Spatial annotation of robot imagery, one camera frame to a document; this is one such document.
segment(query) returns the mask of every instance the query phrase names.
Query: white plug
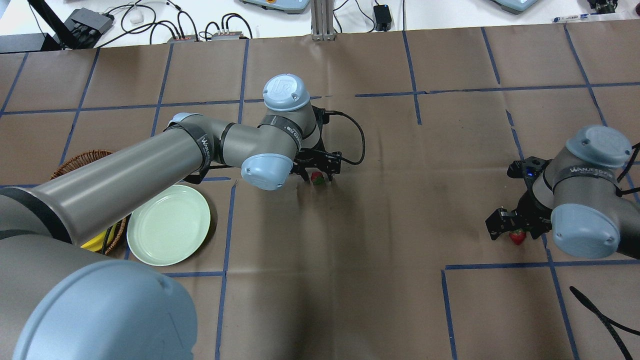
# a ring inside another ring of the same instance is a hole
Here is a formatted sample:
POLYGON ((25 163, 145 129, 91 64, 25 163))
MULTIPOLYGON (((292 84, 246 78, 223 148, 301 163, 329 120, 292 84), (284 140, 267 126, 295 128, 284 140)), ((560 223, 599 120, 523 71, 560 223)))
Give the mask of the white plug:
POLYGON ((129 21, 131 21, 131 25, 139 24, 145 20, 145 16, 142 14, 142 11, 137 6, 134 6, 133 10, 129 12, 129 21))

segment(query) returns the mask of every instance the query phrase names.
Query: black power adapter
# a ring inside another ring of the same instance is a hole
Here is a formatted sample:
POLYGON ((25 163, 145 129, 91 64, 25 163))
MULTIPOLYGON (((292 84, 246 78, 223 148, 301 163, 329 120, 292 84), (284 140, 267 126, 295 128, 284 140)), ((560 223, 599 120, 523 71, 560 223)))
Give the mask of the black power adapter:
POLYGON ((389 5, 374 6, 373 19, 376 22, 376 31, 388 31, 391 28, 391 11, 389 10, 389 5))

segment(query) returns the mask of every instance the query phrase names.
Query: marker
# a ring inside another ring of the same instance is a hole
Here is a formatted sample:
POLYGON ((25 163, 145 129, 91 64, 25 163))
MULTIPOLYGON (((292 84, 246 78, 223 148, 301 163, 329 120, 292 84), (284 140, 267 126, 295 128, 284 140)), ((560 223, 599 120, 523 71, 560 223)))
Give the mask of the marker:
POLYGON ((570 21, 582 21, 588 19, 590 14, 583 13, 580 15, 560 16, 554 19, 554 22, 570 22, 570 21))

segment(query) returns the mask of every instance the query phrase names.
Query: white plate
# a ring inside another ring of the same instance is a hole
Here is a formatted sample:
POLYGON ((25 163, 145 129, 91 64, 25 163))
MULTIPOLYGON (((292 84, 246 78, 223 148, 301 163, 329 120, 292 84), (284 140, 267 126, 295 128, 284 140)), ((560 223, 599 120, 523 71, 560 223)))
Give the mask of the white plate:
POLYGON ((198 250, 210 223, 204 197, 188 186, 173 185, 133 211, 127 241, 140 261, 172 265, 198 250))

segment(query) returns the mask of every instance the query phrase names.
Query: brown basket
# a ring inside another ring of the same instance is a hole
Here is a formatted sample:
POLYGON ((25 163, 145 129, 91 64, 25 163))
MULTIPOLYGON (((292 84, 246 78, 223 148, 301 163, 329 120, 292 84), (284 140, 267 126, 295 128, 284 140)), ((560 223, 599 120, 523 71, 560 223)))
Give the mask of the brown basket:
MULTIPOLYGON (((113 154, 113 152, 107 150, 91 150, 83 152, 82 154, 74 156, 73 158, 65 161, 64 164, 60 165, 60 167, 51 175, 50 179, 53 180, 59 176, 67 174, 75 169, 81 168, 111 154, 113 154)), ((115 249, 116 246, 118 246, 126 228, 127 218, 125 217, 113 227, 112 231, 116 231, 116 234, 113 237, 113 241, 111 242, 111 244, 109 244, 109 247, 105 249, 105 255, 109 254, 113 249, 115 249)))

